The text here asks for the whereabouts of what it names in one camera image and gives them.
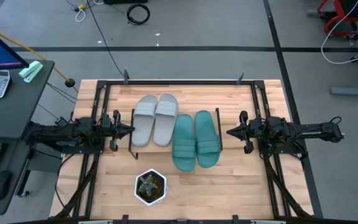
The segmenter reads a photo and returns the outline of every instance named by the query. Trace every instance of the white slide sandal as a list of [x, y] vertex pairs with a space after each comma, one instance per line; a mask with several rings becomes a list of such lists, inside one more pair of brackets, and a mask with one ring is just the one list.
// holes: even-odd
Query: white slide sandal
[[178, 116], [178, 100], [169, 93], [164, 93], [155, 109], [154, 143], [159, 146], [169, 145]]
[[158, 99], [155, 95], [147, 95], [136, 104], [133, 117], [135, 127], [135, 131], [132, 132], [133, 145], [144, 147], [149, 143], [157, 103]]

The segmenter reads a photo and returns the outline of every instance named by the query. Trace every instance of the wooden table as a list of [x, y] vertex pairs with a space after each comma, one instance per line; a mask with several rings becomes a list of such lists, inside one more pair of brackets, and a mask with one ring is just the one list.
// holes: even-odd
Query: wooden table
[[[280, 80], [264, 80], [272, 116], [290, 120]], [[97, 80], [81, 82], [74, 117], [90, 116]], [[159, 97], [173, 93], [179, 102], [180, 113], [194, 114], [198, 110], [214, 113], [220, 110], [223, 135], [223, 151], [219, 162], [209, 168], [198, 164], [193, 172], [178, 170], [172, 162], [170, 150], [158, 147], [134, 149], [139, 153], [135, 160], [128, 152], [129, 137], [119, 141], [118, 152], [112, 152], [106, 141], [104, 153], [99, 160], [98, 174], [91, 212], [92, 219], [240, 219], [273, 218], [269, 190], [263, 160], [258, 149], [244, 154], [244, 142], [226, 134], [239, 124], [239, 113], [246, 110], [249, 119], [255, 118], [250, 87], [243, 85], [116, 85], [111, 87], [108, 114], [114, 110], [121, 113], [124, 124], [131, 122], [131, 110], [148, 94]], [[103, 92], [99, 102], [101, 114]], [[78, 185], [82, 155], [75, 155], [61, 169], [58, 191], [66, 203]], [[311, 208], [308, 188], [300, 161], [290, 155], [280, 155], [285, 183], [297, 202], [308, 213]], [[144, 205], [134, 196], [135, 177], [148, 169], [155, 169], [168, 179], [169, 191], [163, 202], [153, 206]], [[283, 204], [276, 188], [280, 214]], [[86, 191], [81, 201], [80, 214], [84, 214]], [[62, 209], [55, 195], [50, 211], [55, 215]]]

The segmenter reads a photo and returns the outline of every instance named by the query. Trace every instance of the red chair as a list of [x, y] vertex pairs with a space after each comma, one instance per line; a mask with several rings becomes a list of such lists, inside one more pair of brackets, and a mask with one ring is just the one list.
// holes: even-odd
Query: red chair
[[[326, 21], [324, 32], [329, 34], [336, 23], [345, 18], [345, 16], [352, 10], [354, 5], [357, 3], [357, 0], [334, 0], [335, 11], [322, 11], [321, 9], [327, 2], [328, 0], [324, 0], [317, 9], [317, 12], [321, 15], [320, 18]], [[341, 25], [342, 23], [345, 23], [345, 21], [348, 22], [348, 27], [343, 29], [344, 26]], [[349, 16], [346, 17], [340, 25], [338, 25], [336, 30], [333, 31], [331, 35], [343, 35], [348, 39], [358, 40], [358, 25], [356, 22], [358, 22], [358, 4], [352, 13], [350, 13]]]

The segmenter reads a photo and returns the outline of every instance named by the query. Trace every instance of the slide sandal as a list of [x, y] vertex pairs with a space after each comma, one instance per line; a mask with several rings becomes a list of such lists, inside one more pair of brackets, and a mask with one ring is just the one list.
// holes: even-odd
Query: slide sandal
[[172, 160], [183, 172], [194, 170], [196, 165], [196, 141], [194, 140], [193, 118], [181, 114], [175, 124], [172, 142]]
[[169, 145], [178, 116], [178, 101], [172, 94], [164, 93], [155, 109], [154, 142], [158, 146]]
[[219, 136], [215, 133], [212, 116], [208, 111], [199, 111], [195, 118], [197, 161], [203, 168], [215, 165], [221, 153]]
[[147, 95], [136, 104], [133, 117], [135, 127], [135, 131], [132, 132], [133, 145], [143, 147], [149, 143], [157, 103], [158, 99], [155, 95]]

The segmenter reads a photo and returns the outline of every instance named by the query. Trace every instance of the white cable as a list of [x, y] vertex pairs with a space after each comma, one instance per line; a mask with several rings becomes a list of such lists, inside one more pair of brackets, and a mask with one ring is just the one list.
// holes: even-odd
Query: white cable
[[104, 4], [104, 2], [102, 2], [102, 3], [97, 3], [96, 1], [99, 1], [99, 0], [93, 0], [93, 3], [95, 3], [95, 4]]
[[[78, 20], [78, 15], [80, 15], [81, 12], [84, 14], [84, 17], [82, 17], [82, 19]], [[75, 21], [82, 22], [84, 19], [85, 19], [85, 11], [82, 9], [78, 9], [77, 15], [75, 16]]]
[[349, 12], [342, 20], [340, 20], [340, 21], [334, 26], [334, 28], [331, 29], [331, 31], [329, 32], [329, 34], [327, 35], [326, 39], [324, 40], [324, 42], [323, 42], [323, 44], [322, 44], [322, 46], [321, 46], [321, 53], [323, 54], [324, 58], [325, 58], [329, 63], [333, 63], [333, 64], [335, 64], [335, 65], [343, 65], [343, 64], [346, 64], [346, 63], [351, 63], [351, 62], [358, 61], [358, 58], [355, 58], [355, 59], [353, 59], [353, 60], [346, 61], [346, 62], [332, 62], [332, 61], [330, 61], [330, 60], [326, 57], [326, 55], [324, 54], [324, 51], [323, 51], [323, 47], [324, 47], [324, 45], [326, 44], [326, 42], [327, 42], [329, 36], [330, 36], [330, 35], [332, 34], [332, 32], [334, 31], [334, 29], [335, 29], [343, 20], [345, 20], [345, 19], [352, 13], [352, 11], [356, 8], [357, 5], [358, 5], [358, 1], [356, 2], [356, 4], [354, 5], [354, 7], [352, 8], [352, 10], [350, 10], [350, 12]]

